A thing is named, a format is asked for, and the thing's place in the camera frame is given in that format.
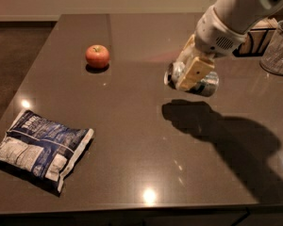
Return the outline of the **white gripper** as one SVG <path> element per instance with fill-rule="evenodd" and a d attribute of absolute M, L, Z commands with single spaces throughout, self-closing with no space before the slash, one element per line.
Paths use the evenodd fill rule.
<path fill-rule="evenodd" d="M 198 21 L 194 31 L 177 57 L 174 65 L 184 68 L 175 88 L 188 91 L 214 69 L 214 62 L 195 56 L 195 48 L 204 54 L 226 57 L 232 54 L 244 41 L 246 35 L 228 28 L 210 6 Z"/>

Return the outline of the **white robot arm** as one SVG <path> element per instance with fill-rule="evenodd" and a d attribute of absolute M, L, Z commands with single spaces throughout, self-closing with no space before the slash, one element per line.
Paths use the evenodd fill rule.
<path fill-rule="evenodd" d="M 217 0 L 198 21 L 174 65 L 175 88 L 188 91 L 214 69 L 214 59 L 230 55 L 260 20 L 283 8 L 283 0 Z"/>

